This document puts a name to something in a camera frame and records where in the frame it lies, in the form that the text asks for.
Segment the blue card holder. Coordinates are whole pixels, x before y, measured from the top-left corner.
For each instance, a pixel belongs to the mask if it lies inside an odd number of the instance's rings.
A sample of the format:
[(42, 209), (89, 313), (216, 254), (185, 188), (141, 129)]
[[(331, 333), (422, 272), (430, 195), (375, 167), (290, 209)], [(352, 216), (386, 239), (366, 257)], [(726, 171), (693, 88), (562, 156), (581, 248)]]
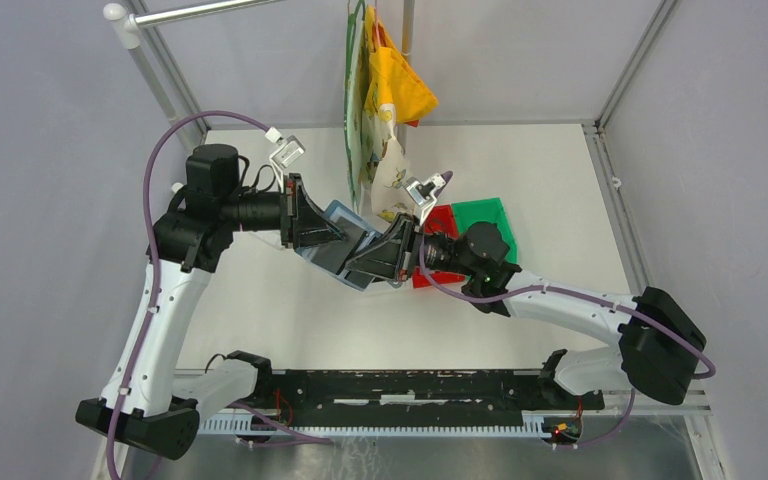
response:
[(371, 284), (383, 282), (383, 279), (347, 268), (349, 258), (381, 237), (382, 232), (339, 200), (333, 200), (324, 210), (324, 214), (327, 220), (343, 231), (346, 239), (314, 247), (297, 248), (295, 253), (334, 279), (358, 291), (365, 291)]

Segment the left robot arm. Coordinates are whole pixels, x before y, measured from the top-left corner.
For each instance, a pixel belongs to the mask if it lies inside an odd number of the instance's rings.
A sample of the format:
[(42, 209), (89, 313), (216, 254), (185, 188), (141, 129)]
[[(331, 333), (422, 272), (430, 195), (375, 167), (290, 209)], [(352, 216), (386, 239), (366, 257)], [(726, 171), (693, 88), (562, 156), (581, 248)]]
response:
[(296, 173), (284, 175), (279, 191), (243, 186), (244, 160), (225, 144), (198, 146), (187, 158), (186, 184), (167, 211), (148, 223), (146, 291), (121, 358), (102, 393), (79, 403), (79, 424), (177, 460), (202, 421), (238, 400), (257, 408), (272, 399), (270, 360), (242, 351), (198, 377), (176, 378), (196, 306), (236, 232), (275, 231), (289, 249), (348, 236), (309, 199)]

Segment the black card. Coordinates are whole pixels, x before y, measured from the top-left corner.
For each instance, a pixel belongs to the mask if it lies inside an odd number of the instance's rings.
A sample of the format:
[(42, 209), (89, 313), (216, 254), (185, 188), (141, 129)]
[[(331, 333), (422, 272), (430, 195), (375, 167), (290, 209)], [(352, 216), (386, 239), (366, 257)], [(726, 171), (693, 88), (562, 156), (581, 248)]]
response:
[(337, 226), (343, 231), (345, 238), (319, 247), (313, 254), (311, 262), (327, 272), (340, 275), (347, 259), (364, 241), (369, 239), (370, 232), (347, 218), (339, 218)]

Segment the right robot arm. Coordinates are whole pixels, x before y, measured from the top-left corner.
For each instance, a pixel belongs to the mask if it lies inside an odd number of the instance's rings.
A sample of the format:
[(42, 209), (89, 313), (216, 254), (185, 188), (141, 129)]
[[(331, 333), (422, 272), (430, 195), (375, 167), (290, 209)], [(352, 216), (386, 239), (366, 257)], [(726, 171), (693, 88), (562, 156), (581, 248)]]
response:
[(391, 282), (415, 272), (463, 275), (461, 289), (439, 291), (485, 314), (542, 321), (599, 341), (600, 347), (587, 351), (557, 350), (544, 363), (537, 392), (551, 408), (591, 392), (625, 389), (680, 405), (692, 381), (715, 375), (704, 353), (705, 335), (666, 291), (589, 291), (526, 271), (508, 261), (509, 251), (494, 223), (477, 222), (453, 238), (429, 235), (415, 217), (400, 214), (346, 266)]

